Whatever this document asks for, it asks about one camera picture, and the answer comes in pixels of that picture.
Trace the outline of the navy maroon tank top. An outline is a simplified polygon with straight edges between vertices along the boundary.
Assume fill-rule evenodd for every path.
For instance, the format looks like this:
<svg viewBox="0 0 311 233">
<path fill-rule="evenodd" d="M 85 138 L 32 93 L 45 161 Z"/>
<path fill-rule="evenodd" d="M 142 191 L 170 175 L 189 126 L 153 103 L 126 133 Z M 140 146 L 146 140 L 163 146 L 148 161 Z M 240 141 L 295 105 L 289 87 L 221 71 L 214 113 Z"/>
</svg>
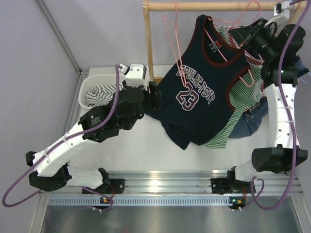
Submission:
<svg viewBox="0 0 311 233">
<path fill-rule="evenodd" d="M 213 51 L 205 29 L 221 44 L 227 62 Z M 244 51 L 231 47 L 206 15 L 197 18 L 182 62 L 186 87 L 174 64 L 158 85 L 160 108 L 149 116 L 161 122 L 170 140 L 186 149 L 190 143 L 208 142 L 224 128 L 235 110 L 229 100 L 230 90 L 250 66 Z"/>
</svg>

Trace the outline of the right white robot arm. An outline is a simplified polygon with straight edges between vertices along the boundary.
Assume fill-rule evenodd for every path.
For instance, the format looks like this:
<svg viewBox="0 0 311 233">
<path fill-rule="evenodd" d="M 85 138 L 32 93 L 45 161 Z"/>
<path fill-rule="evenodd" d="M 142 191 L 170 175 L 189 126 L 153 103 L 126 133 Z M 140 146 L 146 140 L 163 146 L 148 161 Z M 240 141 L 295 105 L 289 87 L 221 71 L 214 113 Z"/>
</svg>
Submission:
<svg viewBox="0 0 311 233">
<path fill-rule="evenodd" d="M 308 157 L 292 131 L 298 85 L 296 54 L 303 46 L 306 32 L 294 24 L 286 25 L 279 34 L 276 29 L 275 22 L 268 23 L 260 18 L 249 26 L 228 31 L 240 47 L 253 49 L 264 59 L 261 78 L 269 115 L 266 147 L 254 149 L 249 161 L 228 172 L 232 177 L 227 179 L 226 185 L 231 192 L 239 192 L 244 182 L 250 182 L 254 176 L 291 171 L 294 155 L 297 165 Z"/>
</svg>

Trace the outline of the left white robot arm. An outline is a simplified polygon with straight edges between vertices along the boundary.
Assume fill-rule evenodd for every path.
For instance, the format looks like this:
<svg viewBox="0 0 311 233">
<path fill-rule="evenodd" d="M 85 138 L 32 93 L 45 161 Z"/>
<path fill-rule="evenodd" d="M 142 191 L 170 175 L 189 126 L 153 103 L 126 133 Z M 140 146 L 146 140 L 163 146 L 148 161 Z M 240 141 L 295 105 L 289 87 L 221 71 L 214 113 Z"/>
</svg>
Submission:
<svg viewBox="0 0 311 233">
<path fill-rule="evenodd" d="M 109 104 L 91 108 L 51 146 L 26 154 L 27 165 L 34 168 L 28 176 L 30 186 L 46 192 L 66 186 L 86 187 L 86 193 L 106 192 L 111 181 L 105 169 L 77 168 L 70 165 L 70 160 L 118 136 L 120 130 L 131 130 L 146 112 L 159 109 L 160 97 L 156 82 L 149 82 L 147 88 L 124 85 Z"/>
</svg>

